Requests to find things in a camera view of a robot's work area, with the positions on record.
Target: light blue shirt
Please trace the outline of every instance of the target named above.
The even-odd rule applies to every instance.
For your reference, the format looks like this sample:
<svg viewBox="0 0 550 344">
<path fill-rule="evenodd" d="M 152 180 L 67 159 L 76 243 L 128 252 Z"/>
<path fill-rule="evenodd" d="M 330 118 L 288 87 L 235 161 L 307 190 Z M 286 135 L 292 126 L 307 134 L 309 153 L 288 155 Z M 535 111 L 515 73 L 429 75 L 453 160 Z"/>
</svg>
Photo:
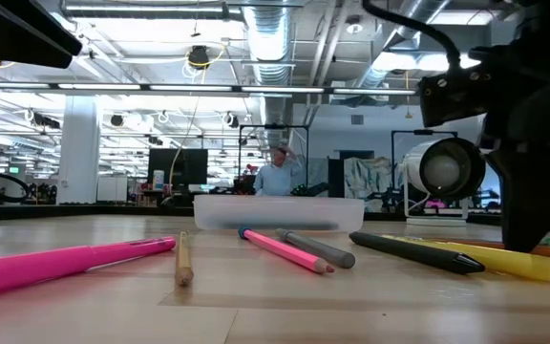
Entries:
<svg viewBox="0 0 550 344">
<path fill-rule="evenodd" d="M 301 171 L 298 161 L 286 161 L 282 167 L 264 165 L 256 175 L 254 189 L 256 195 L 287 196 L 292 190 L 292 176 Z"/>
</svg>

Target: gray marker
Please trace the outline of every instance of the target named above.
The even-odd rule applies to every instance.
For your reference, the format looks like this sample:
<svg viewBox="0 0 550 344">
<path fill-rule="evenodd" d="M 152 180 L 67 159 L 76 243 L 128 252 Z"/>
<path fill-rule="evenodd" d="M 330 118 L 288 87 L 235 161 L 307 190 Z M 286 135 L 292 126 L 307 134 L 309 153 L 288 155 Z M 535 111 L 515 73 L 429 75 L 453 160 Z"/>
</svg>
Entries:
<svg viewBox="0 0 550 344">
<path fill-rule="evenodd" d="M 353 254 L 345 252 L 339 248 L 316 242 L 313 239 L 298 235 L 287 229 L 277 229 L 275 230 L 275 233 L 282 241 L 289 242 L 307 253 L 324 258 L 325 260 L 341 268 L 349 269 L 355 264 L 355 257 Z"/>
</svg>

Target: pink pen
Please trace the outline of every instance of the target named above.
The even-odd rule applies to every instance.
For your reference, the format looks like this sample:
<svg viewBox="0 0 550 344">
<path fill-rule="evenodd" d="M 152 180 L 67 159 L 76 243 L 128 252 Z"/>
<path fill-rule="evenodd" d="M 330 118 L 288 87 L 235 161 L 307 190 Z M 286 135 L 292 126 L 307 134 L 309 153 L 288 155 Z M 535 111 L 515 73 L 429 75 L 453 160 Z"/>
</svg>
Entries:
<svg viewBox="0 0 550 344">
<path fill-rule="evenodd" d="M 105 264 L 170 250 L 173 237 L 67 247 L 0 257 L 0 291 L 79 273 Z"/>
<path fill-rule="evenodd" d="M 239 228 L 239 236 L 242 239 L 249 240 L 257 247 L 262 247 L 272 253 L 286 258 L 289 261 L 310 269 L 311 271 L 317 273 L 334 272 L 334 269 L 324 259 L 301 251 L 298 248 L 294 248 L 267 238 L 264 235 L 253 232 L 247 227 Z"/>
</svg>

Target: table surface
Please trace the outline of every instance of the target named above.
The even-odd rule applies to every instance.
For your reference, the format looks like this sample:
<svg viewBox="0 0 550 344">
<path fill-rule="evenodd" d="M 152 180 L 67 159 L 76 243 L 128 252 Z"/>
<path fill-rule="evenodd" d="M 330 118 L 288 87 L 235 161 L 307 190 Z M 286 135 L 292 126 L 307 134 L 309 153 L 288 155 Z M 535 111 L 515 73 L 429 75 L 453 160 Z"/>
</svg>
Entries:
<svg viewBox="0 0 550 344">
<path fill-rule="evenodd" d="M 191 234 L 195 279 L 175 287 L 166 252 L 0 294 L 0 343 L 549 343 L 550 283 L 483 272 L 452 274 L 308 232 L 356 255 L 318 275 L 193 218 L 78 216 L 0 222 L 0 256 Z M 498 240 L 499 229 L 363 231 Z M 273 231 L 261 231 L 274 236 Z"/>
</svg>

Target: man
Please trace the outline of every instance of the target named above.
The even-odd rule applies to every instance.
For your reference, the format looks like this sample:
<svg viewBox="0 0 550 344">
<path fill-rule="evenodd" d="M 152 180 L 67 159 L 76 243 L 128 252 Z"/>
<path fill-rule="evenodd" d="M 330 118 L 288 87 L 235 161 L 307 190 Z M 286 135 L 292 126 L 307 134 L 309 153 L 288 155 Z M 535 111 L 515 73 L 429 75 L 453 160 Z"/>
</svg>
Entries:
<svg viewBox="0 0 550 344">
<path fill-rule="evenodd" d="M 256 195 L 288 196 L 292 189 L 292 176 L 301 169 L 296 154 L 289 147 L 274 148 L 271 151 L 271 164 L 261 167 L 256 175 Z"/>
</svg>

